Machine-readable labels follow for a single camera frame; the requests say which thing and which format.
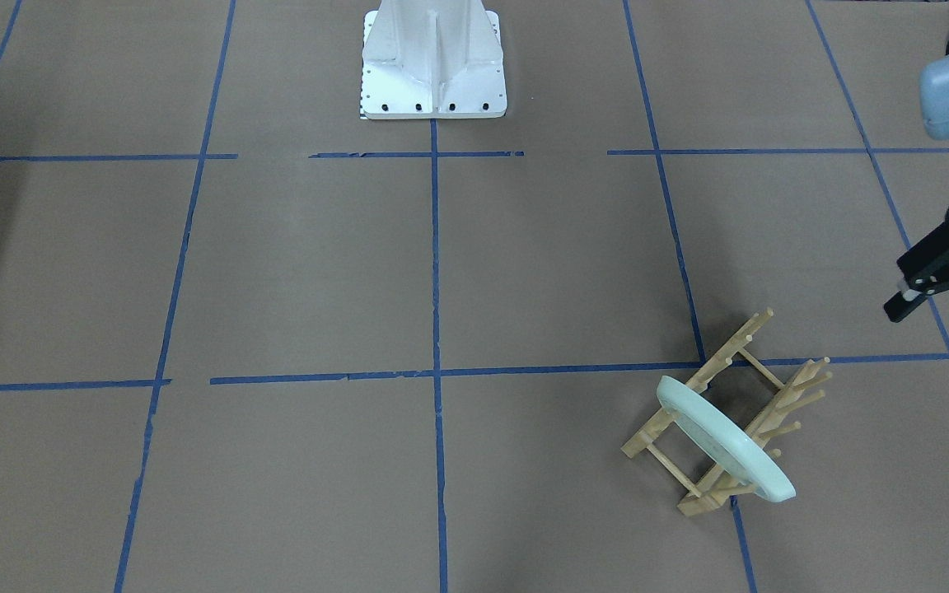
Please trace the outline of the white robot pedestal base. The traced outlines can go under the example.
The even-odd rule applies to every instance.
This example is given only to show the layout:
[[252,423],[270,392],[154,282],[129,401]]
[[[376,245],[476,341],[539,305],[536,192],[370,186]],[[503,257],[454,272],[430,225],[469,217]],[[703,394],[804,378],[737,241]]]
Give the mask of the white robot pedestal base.
[[484,3],[383,1],[366,12],[363,118],[500,118],[507,107],[501,23]]

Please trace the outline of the light green plate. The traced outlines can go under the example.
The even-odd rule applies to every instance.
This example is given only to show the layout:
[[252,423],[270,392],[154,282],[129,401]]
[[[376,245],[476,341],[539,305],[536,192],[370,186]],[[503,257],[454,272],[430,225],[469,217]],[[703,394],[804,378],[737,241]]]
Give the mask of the light green plate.
[[796,489],[776,462],[726,414],[671,376],[656,387],[662,410],[742,487],[768,502],[786,502]]

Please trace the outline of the wooden dish rack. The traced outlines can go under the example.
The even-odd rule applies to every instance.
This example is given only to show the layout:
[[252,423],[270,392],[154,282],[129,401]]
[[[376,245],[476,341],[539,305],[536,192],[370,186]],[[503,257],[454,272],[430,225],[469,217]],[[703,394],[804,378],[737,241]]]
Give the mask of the wooden dish rack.
[[[760,446],[779,466],[778,459],[781,456],[781,451],[778,448],[772,448],[769,443],[776,437],[797,432],[802,427],[802,422],[790,422],[788,417],[796,410],[805,408],[807,405],[820,401],[825,397],[825,391],[821,388],[821,384],[832,378],[832,372],[828,368],[831,363],[829,357],[807,359],[802,361],[790,379],[784,381],[776,376],[775,372],[764,364],[764,361],[754,356],[750,352],[750,345],[758,331],[773,318],[774,311],[771,308],[752,315],[711,357],[708,357],[704,364],[701,364],[701,367],[688,380],[679,382],[692,388],[693,391],[712,403],[709,401],[707,393],[709,386],[717,376],[734,367],[735,362],[746,362],[753,367],[761,375],[761,378],[764,378],[769,386],[774,388],[774,395],[753,414],[748,422],[745,424],[738,423],[727,416],[717,405],[712,404],[720,412],[726,414],[728,419],[731,419],[738,427],[743,429],[743,432],[752,438],[754,443]],[[678,428],[674,424],[673,418],[669,413],[662,410],[660,404],[659,409],[626,440],[621,450],[629,459],[648,453],[685,489],[685,495],[676,506],[683,516],[693,517],[711,513],[711,511],[722,509],[733,498],[742,495],[752,494],[757,496],[753,494],[752,488],[742,487],[722,466],[717,465],[709,457],[712,464],[701,477],[698,479],[690,477],[657,444],[660,437],[666,434],[667,429],[672,427]]]

